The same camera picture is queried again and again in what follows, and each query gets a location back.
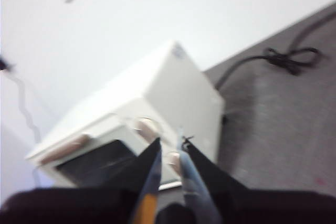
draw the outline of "black wire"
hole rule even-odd
[[[32,130],[33,134],[34,134],[35,143],[40,143],[41,142],[40,130],[34,124],[33,118],[31,116],[30,112],[26,108],[26,86],[25,86],[25,83],[21,79],[12,75],[11,73],[7,74],[7,77],[17,85],[19,110],[20,110],[21,114],[24,116],[28,128],[30,128]]]
[[[320,28],[327,22],[336,18],[336,12],[332,12],[327,16],[324,16],[320,20],[312,23],[307,26],[304,30],[302,30],[291,42],[288,46],[287,52],[285,54],[279,53],[277,50],[273,48],[266,48],[264,50],[264,54],[260,56],[250,56],[245,59],[242,59],[236,63],[234,63],[231,67],[229,67],[224,74],[220,77],[218,82],[215,84],[215,89],[219,90],[222,85],[227,81],[229,76],[242,64],[252,61],[263,59],[267,60],[270,64],[275,66],[285,68],[292,75],[299,75],[301,73],[301,67],[313,67],[315,66],[322,58],[323,54],[316,48],[313,47],[304,47],[299,48],[298,46],[304,41],[313,31]],[[309,61],[295,61],[292,60],[291,57],[306,54],[308,52],[313,53],[313,57]]]

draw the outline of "white wall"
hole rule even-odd
[[[205,70],[334,0],[1,1],[2,55],[30,83],[28,107],[45,134],[79,99],[167,39],[179,40]],[[29,149],[33,135],[18,112],[16,87],[2,76],[1,88],[2,142]],[[2,172],[13,162],[27,169],[21,157],[6,155]],[[21,177],[6,186],[12,177],[5,174],[6,194],[26,187]]]
[[[14,191],[30,189],[34,185],[32,166],[23,162],[22,157],[29,151],[20,144],[14,132],[1,125],[1,202]]]

